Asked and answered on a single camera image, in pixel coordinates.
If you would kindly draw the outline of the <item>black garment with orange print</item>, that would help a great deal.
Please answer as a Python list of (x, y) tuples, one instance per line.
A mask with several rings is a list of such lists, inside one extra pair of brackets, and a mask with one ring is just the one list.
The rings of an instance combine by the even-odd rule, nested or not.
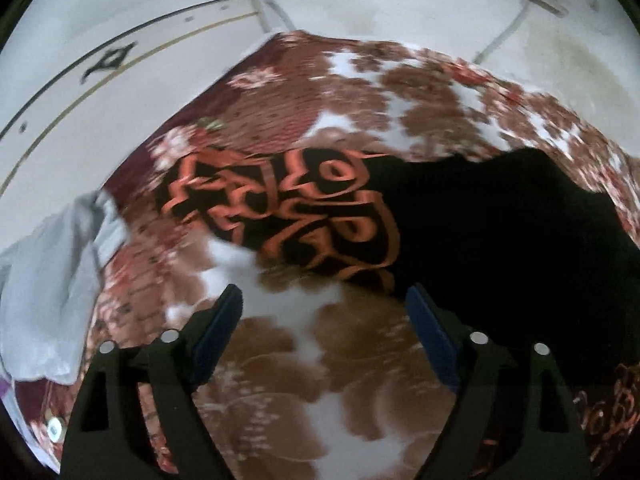
[(241, 479), (414, 479), (454, 408), (406, 310), (544, 344), (594, 476), (639, 474), (639, 248), (611, 197), (546, 153), (407, 162), (382, 153), (202, 148), (156, 210), (203, 237), (245, 295), (198, 392)]

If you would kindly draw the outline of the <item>grey white cloth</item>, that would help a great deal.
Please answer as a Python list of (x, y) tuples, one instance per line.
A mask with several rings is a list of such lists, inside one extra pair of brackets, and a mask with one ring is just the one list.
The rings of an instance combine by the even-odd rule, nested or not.
[(81, 195), (1, 253), (1, 376), (71, 385), (102, 271), (130, 232), (105, 191)]

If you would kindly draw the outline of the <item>brown floral blanket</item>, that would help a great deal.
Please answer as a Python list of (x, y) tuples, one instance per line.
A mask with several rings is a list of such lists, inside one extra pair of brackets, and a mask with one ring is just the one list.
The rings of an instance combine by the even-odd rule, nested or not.
[(638, 477), (639, 161), (554, 96), (289, 32), (106, 188), (61, 478)]

